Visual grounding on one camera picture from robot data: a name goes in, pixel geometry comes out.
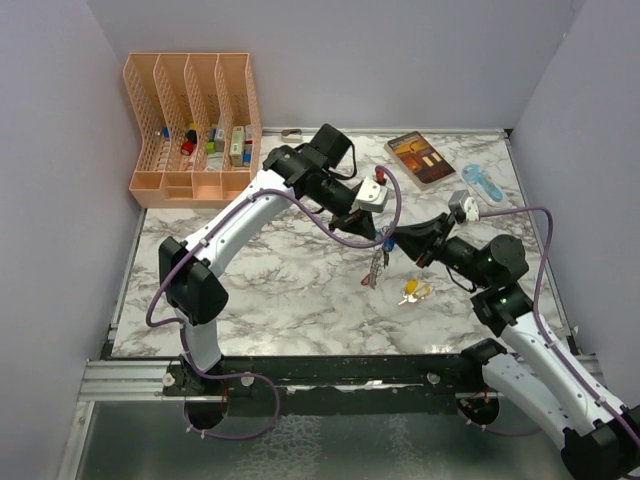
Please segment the blue handled key ring organiser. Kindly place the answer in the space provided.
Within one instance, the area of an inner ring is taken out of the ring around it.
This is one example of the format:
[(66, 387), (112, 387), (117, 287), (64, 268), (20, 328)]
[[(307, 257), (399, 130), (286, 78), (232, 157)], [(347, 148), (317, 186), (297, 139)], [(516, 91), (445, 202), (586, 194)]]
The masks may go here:
[(374, 248), (374, 253), (369, 265), (369, 271), (361, 280), (363, 287), (376, 289), (381, 272), (386, 269), (390, 261), (390, 253), (395, 247), (395, 241), (389, 237), (382, 244)]

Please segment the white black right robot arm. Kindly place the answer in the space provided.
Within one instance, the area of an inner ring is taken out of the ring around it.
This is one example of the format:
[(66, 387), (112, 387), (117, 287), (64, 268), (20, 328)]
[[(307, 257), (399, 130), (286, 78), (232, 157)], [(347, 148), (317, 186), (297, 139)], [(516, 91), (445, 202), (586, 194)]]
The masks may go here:
[(469, 390), (498, 391), (552, 440), (575, 479), (618, 479), (639, 467), (639, 410), (628, 407), (571, 354), (519, 284), (528, 272), (520, 239), (482, 248), (451, 236), (453, 214), (397, 228), (396, 245), (420, 267), (439, 262), (475, 287), (471, 303), (494, 337), (465, 350)]

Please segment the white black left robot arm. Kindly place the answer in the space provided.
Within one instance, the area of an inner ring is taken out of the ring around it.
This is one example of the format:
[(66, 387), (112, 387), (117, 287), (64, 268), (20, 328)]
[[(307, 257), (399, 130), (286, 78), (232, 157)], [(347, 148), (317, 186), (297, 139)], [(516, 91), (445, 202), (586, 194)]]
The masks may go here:
[(349, 138), (328, 124), (309, 143), (274, 148), (253, 180), (216, 218), (182, 241), (168, 237), (161, 243), (160, 287), (154, 297), (174, 308), (182, 355), (191, 364), (186, 382), (195, 392), (210, 394), (220, 385), (216, 319), (229, 300), (220, 278), (236, 254), (277, 215), (307, 197), (332, 214), (331, 223), (321, 227), (325, 233), (340, 229), (360, 236), (348, 244), (352, 248), (379, 245), (372, 215), (385, 208), (388, 175), (377, 168), (357, 186), (346, 186), (332, 169), (353, 149)]

